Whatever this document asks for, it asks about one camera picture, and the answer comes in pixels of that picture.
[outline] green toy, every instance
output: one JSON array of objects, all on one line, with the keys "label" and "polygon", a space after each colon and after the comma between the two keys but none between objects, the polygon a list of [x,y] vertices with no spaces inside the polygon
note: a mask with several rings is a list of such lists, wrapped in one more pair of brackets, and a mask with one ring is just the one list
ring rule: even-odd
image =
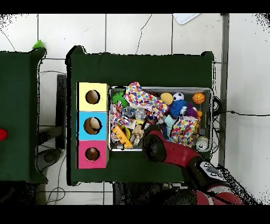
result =
[{"label": "green toy", "polygon": [[43,47],[44,47],[44,45],[43,45],[42,41],[41,41],[41,40],[38,40],[38,41],[35,43],[35,45],[32,46],[32,49],[43,48]]},{"label": "green toy", "polygon": [[122,107],[125,108],[129,103],[123,98],[124,92],[117,92],[112,96],[112,103],[117,104],[118,101],[121,102]]}]

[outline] blue fuzzy toy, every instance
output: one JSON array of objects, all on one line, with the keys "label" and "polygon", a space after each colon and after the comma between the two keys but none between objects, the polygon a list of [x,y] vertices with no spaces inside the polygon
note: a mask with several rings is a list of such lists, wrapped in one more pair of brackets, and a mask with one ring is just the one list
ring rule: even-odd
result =
[{"label": "blue fuzzy toy", "polygon": [[187,104],[187,102],[185,102],[182,99],[172,102],[172,104],[170,105],[170,114],[171,114],[171,116],[174,117],[174,118],[179,117],[183,106],[187,107],[188,104]]}]

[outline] white paper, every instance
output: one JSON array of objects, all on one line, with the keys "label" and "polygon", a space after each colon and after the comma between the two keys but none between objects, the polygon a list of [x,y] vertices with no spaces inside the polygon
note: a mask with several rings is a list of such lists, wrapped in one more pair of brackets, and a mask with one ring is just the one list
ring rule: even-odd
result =
[{"label": "white paper", "polygon": [[173,13],[173,16],[177,23],[183,25],[198,16],[199,14],[200,13]]}]

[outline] shape sorter box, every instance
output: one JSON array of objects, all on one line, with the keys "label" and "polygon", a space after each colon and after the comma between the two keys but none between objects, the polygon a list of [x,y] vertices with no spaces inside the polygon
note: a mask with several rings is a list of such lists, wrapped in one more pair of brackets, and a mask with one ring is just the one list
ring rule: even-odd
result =
[{"label": "shape sorter box", "polygon": [[[105,83],[77,83],[77,110],[79,123],[76,128],[78,169],[105,168],[109,160],[108,148],[108,89]],[[87,152],[98,153],[95,160],[87,158]]]}]

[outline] circular hole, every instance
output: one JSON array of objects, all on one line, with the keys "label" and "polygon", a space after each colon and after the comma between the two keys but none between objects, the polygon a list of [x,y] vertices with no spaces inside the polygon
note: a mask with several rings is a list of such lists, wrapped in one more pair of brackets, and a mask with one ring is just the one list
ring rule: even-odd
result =
[{"label": "circular hole", "polygon": [[55,160],[55,155],[53,153],[47,153],[44,155],[44,160],[46,163],[52,163]]},{"label": "circular hole", "polygon": [[84,130],[89,135],[96,135],[100,131],[101,127],[101,122],[96,117],[87,118],[83,124]]},{"label": "circular hole", "polygon": [[95,161],[99,158],[99,151],[96,148],[88,148],[85,151],[85,157],[90,161]]},{"label": "circular hole", "polygon": [[100,100],[99,92],[96,90],[90,90],[85,95],[85,99],[89,104],[97,104]]}]

